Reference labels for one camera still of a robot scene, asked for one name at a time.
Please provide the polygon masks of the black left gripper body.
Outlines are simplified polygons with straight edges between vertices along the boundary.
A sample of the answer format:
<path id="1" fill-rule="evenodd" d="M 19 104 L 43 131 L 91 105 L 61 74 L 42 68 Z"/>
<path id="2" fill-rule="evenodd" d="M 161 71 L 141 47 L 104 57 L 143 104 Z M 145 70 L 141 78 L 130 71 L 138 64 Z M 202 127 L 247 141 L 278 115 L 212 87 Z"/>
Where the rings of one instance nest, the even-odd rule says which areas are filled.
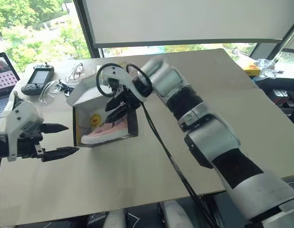
<path id="1" fill-rule="evenodd" d="M 18 138 L 17 157 L 25 158 L 42 158 L 45 154 L 45 149 L 40 145 L 43 140 L 43 127 L 38 127 L 29 133 L 22 133 Z"/>

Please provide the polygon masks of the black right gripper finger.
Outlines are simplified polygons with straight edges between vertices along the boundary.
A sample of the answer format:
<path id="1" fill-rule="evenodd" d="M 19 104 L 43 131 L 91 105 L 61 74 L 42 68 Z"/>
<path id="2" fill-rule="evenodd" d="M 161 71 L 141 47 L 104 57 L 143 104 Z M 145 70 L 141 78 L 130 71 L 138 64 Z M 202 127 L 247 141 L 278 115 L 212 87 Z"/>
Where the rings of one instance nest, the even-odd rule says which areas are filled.
<path id="1" fill-rule="evenodd" d="M 113 97 L 107 102 L 105 110 L 116 109 L 116 108 L 122 106 L 123 103 L 124 103 L 123 97 Z"/>
<path id="2" fill-rule="evenodd" d="M 119 120 L 120 118 L 124 117 L 127 113 L 128 113 L 128 107 L 120 106 L 107 116 L 105 123 L 115 122 Z"/>

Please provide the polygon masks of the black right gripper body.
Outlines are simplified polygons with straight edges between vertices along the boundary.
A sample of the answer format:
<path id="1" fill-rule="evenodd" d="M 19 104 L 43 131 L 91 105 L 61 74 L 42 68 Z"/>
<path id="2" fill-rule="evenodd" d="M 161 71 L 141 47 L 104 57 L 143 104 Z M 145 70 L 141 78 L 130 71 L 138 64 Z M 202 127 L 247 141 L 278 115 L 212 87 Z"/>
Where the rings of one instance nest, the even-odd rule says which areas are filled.
<path id="1" fill-rule="evenodd" d="M 123 112 L 130 112 L 140 107 L 140 100 L 132 93 L 131 90 L 126 89 L 121 91 L 115 97 L 115 109 Z"/>

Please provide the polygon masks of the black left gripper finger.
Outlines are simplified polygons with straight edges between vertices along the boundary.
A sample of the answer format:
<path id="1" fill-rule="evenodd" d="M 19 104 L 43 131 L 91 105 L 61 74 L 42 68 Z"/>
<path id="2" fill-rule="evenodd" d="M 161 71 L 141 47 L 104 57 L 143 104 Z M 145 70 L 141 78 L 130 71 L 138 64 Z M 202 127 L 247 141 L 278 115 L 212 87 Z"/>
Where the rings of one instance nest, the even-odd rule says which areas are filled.
<path id="1" fill-rule="evenodd" d="M 40 125 L 40 132 L 41 133 L 58 133 L 61 131 L 68 130 L 69 128 L 58 123 L 43 123 Z"/>
<path id="2" fill-rule="evenodd" d="M 41 156 L 41 160 L 42 160 L 42 162 L 48 162 L 48 161 L 63 159 L 67 156 L 74 154 L 78 150 L 79 150 L 79 148 L 77 148 L 77 147 L 56 148 L 53 151 L 44 152 L 44 154 Z"/>

